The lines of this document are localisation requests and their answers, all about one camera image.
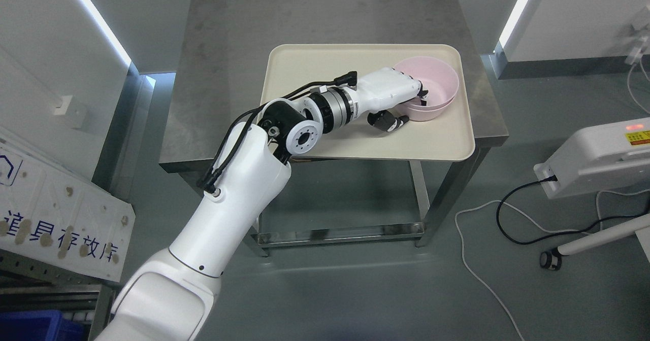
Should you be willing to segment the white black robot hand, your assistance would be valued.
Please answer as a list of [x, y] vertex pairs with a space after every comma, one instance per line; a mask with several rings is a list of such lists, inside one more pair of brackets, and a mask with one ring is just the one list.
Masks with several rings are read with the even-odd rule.
[[367, 114], [369, 125], [385, 132], [399, 130], [409, 122], [406, 115], [395, 116], [388, 110], [414, 98], [427, 99], [429, 90], [410, 75], [383, 67], [350, 82], [344, 87], [350, 106], [349, 121]]

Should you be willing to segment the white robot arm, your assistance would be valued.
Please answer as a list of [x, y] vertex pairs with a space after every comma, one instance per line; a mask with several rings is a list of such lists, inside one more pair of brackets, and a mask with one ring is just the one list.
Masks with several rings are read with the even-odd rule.
[[269, 151], [253, 124], [262, 107], [232, 122], [197, 185], [203, 198], [186, 226], [127, 281], [99, 340], [193, 340], [221, 290], [221, 276], [262, 210], [291, 175], [288, 154]]

